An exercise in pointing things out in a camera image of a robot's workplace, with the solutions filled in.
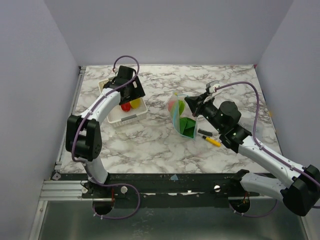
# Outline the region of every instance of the yellow object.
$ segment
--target yellow object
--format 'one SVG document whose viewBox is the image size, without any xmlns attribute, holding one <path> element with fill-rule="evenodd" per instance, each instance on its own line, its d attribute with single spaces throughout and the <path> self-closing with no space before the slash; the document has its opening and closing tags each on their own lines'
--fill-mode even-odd
<svg viewBox="0 0 320 240">
<path fill-rule="evenodd" d="M 203 136 L 203 139 L 206 140 L 207 142 L 217 146 L 217 147 L 220 147 L 221 146 L 221 143 L 216 141 L 216 140 L 213 140 L 212 138 L 210 137 L 207 137 L 207 136 Z"/>
<path fill-rule="evenodd" d="M 137 109 L 140 106 L 140 103 L 141 103 L 140 98 L 130 101 L 130 105 L 133 109 Z"/>
</svg>

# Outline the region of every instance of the marble surface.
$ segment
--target marble surface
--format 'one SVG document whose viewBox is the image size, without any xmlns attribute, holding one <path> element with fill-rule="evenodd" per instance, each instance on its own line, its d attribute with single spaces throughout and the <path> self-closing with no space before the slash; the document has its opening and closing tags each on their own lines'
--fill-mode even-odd
<svg viewBox="0 0 320 240">
<path fill-rule="evenodd" d="M 75 114 L 82 113 L 99 96 L 98 82 L 114 76 L 112 67 L 88 66 L 76 105 Z M 195 140 L 179 136 L 174 130 L 166 101 L 173 91 L 196 96 L 205 91 L 206 83 L 220 81 L 221 85 L 248 81 L 259 92 L 260 140 L 280 152 L 274 127 L 269 117 L 262 91 L 252 65 L 235 66 L 177 66 L 142 65 L 139 73 L 148 107 L 147 118 L 129 125 L 113 128 L 105 120 L 101 124 L 103 148 L 100 153 L 104 167 L 110 173 L 235 173 L 240 169 L 266 172 L 252 160 L 236 154 L 224 146 L 216 147 L 200 136 Z M 232 100 L 242 113 L 241 122 L 253 124 L 256 98 L 247 85 L 235 85 L 218 95 L 215 105 Z M 203 118 L 198 126 L 218 132 Z M 74 163 L 71 154 L 62 153 L 61 173 L 84 173 L 80 163 Z"/>
</svg>

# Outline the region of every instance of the yellow ball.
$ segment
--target yellow ball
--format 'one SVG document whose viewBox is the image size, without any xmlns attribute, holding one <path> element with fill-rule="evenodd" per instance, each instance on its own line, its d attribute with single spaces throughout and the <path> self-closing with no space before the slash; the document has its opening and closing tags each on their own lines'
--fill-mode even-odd
<svg viewBox="0 0 320 240">
<path fill-rule="evenodd" d="M 137 109 L 140 106 L 140 103 L 141 103 L 140 98 L 130 101 L 130 105 L 133 109 Z"/>
</svg>

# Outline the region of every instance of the gray floor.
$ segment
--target gray floor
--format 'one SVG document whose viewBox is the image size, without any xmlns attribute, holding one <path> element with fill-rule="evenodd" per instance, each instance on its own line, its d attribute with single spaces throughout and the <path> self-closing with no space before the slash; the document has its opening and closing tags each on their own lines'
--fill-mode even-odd
<svg viewBox="0 0 320 240">
<path fill-rule="evenodd" d="M 93 217 L 91 202 L 49 202 L 41 240 L 306 240 L 300 217 L 283 205 L 264 218 L 245 218 L 228 208 L 142 208 L 125 220 Z M 274 200 L 255 200 L 252 214 L 267 212 Z M 115 209 L 114 216 L 132 209 Z"/>
</svg>

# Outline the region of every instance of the gray wall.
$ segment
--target gray wall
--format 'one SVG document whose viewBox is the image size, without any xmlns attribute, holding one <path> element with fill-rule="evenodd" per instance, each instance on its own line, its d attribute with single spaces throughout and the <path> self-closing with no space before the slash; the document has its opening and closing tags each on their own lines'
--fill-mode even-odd
<svg viewBox="0 0 320 240">
<path fill-rule="evenodd" d="M 319 0 L 295 0 L 257 66 L 283 154 L 318 168 L 319 13 Z M 318 223 L 320 210 L 314 212 L 314 221 Z"/>
<path fill-rule="evenodd" d="M 292 0 L 44 0 L 80 65 L 256 64 Z"/>
<path fill-rule="evenodd" d="M 0 7 L 0 239 L 25 240 L 79 68 L 42 0 Z"/>
</svg>

